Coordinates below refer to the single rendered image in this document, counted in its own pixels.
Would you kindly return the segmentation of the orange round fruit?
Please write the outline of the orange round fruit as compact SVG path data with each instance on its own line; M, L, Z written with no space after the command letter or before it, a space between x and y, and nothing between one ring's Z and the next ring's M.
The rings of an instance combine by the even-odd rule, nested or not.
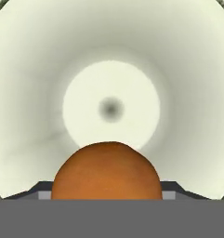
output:
M120 142L95 143L75 152L55 176L51 198L161 200L162 186L150 161Z

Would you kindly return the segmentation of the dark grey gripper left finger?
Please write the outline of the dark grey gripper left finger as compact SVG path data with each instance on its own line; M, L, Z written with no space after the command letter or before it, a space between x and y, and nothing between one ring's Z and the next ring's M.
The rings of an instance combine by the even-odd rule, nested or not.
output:
M6 197L6 200L49 200L52 191L52 181L39 181L28 191Z

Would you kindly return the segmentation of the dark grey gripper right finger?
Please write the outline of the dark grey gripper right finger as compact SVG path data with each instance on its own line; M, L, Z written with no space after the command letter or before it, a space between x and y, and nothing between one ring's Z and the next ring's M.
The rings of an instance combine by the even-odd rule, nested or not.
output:
M175 181L162 181L162 194L164 200L206 200L202 195L185 191Z

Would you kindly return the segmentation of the white bowl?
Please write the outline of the white bowl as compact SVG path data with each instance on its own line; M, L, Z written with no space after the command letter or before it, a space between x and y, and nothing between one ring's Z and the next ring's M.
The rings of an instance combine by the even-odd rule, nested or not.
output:
M0 0L0 195L101 141L224 197L224 0Z

